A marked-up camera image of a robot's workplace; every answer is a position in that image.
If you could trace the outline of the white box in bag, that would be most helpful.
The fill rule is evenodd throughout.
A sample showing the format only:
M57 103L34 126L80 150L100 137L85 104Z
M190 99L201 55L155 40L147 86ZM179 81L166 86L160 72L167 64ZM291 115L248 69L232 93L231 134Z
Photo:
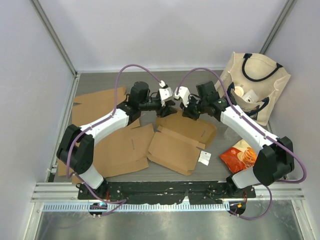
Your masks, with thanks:
M259 97L253 89L244 94L242 99L247 103L256 103L259 101Z

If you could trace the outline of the round beige lid in bag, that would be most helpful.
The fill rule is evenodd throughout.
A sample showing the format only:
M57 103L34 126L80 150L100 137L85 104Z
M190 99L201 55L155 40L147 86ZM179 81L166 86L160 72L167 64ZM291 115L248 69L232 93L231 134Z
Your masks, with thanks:
M240 98L242 98L244 96L244 94L245 94L244 89L241 86L235 86L234 87L234 92Z

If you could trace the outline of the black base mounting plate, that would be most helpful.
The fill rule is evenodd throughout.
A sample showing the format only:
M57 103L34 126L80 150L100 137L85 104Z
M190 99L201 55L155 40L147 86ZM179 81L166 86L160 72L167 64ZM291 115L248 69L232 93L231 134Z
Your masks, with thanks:
M94 193L101 199L130 205L181 204L188 197L192 205L221 203L222 199L253 199L253 186L230 190L225 181L109 181Z

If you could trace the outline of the aluminium frame post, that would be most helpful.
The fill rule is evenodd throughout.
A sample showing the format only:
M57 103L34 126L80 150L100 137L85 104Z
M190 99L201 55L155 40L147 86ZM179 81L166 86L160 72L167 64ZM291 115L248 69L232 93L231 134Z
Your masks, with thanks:
M295 7L297 0L286 0L284 6L282 7L278 17L276 18L267 38L265 39L259 53L265 55L269 48L271 47L273 41L276 39L278 33L280 32L283 24L290 15L291 11Z
M76 77L77 70L74 67L70 57L68 56L67 51L65 50L60 38L58 37L51 21L49 20L44 8L42 7L39 0L30 0L32 7L34 8L35 12L39 16L43 26L45 27L48 35L50 36L51 40L53 41L54 45L56 46L58 52L60 53L62 59L66 63L68 69L70 70L71 74Z

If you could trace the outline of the small white paper packet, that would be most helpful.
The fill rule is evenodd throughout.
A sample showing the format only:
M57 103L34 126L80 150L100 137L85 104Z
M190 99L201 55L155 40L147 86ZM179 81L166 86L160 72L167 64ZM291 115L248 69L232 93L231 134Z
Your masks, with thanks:
M202 163L205 166L208 166L210 163L211 155L212 155L211 153L202 150L200 152L198 162Z

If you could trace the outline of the beige canvas tote bag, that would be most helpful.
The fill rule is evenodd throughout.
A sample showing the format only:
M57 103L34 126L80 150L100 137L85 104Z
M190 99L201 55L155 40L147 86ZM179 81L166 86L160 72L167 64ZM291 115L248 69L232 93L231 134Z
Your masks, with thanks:
M225 95L225 88L237 105L256 123L266 126L270 115L291 75L278 62L259 53L233 52L227 66L214 85L219 96ZM235 86L241 86L246 94L254 90L258 102L248 103L235 94Z

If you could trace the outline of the clear plastic water bottle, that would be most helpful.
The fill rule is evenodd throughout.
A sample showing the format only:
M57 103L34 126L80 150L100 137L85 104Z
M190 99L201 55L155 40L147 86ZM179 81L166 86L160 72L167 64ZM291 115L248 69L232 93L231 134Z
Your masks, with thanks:
M224 139L227 141L240 141L242 139L240 135L230 127L227 127L223 136L224 136Z

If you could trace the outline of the brown cardboard box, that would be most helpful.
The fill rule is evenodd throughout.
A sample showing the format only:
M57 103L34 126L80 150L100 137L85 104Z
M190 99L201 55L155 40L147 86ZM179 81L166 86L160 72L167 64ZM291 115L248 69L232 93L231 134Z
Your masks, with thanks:
M218 132L213 123L184 117L180 110L157 117L155 125L147 158L184 176L193 173L201 151L210 145Z

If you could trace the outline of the orange chips snack bag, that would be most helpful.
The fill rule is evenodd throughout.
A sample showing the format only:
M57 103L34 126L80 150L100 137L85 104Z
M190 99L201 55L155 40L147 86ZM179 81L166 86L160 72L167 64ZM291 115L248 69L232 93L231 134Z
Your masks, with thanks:
M244 139L238 141L219 157L233 174L253 167L257 159L255 151Z

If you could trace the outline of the right aluminium frame post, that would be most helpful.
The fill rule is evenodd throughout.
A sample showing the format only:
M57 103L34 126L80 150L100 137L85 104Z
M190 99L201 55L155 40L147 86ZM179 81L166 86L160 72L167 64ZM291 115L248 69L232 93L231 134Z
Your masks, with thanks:
M265 39L259 53L265 55L269 48L271 47L273 41L276 39L278 33L280 32L283 24L290 15L291 11L295 7L297 0L286 0L284 6L282 7L278 17L276 18L267 38Z

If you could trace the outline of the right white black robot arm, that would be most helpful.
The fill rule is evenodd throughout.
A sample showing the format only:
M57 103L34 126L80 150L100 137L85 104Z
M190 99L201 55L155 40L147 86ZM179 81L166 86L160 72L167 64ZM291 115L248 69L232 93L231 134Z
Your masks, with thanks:
M226 179L226 193L233 198L248 186L269 186L291 173L295 168L293 143L288 137L279 138L249 118L238 105L220 97L212 81L196 85L197 96L183 86L174 91L174 98L181 100L182 115L197 120L201 114L215 117L234 130L257 155L253 166L230 175Z

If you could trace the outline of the left aluminium frame post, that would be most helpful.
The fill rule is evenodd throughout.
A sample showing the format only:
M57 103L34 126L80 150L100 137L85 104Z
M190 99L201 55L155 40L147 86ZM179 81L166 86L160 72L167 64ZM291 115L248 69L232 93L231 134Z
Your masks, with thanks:
M43 26L45 27L48 35L50 36L51 40L53 41L54 45L56 46L58 52L60 53L62 59L66 63L68 69L70 70L71 74L76 77L77 70L74 67L70 57L68 56L67 51L65 50L60 38L58 37L51 21L49 20L44 8L42 7L39 0L30 0L32 7L34 8L35 12L39 16Z

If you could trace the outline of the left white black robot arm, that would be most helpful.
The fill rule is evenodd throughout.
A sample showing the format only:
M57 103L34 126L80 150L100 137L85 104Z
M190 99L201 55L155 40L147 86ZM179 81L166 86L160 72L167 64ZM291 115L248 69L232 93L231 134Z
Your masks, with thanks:
M77 174L89 194L100 200L106 196L108 183L93 165L95 145L113 132L136 121L144 111L155 111L160 118L176 113L174 93L163 81L155 96L146 82L135 82L126 99L105 116L82 126L69 125L56 156Z

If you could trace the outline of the flat brown cardboard sheets stack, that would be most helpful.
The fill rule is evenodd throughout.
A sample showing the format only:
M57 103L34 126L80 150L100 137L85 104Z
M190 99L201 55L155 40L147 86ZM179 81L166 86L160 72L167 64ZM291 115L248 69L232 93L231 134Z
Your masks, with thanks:
M115 90L78 95L73 103L71 123L82 126L112 112ZM139 119L113 132L94 147L94 167L105 178L148 168L147 151L154 134L153 125L141 126Z

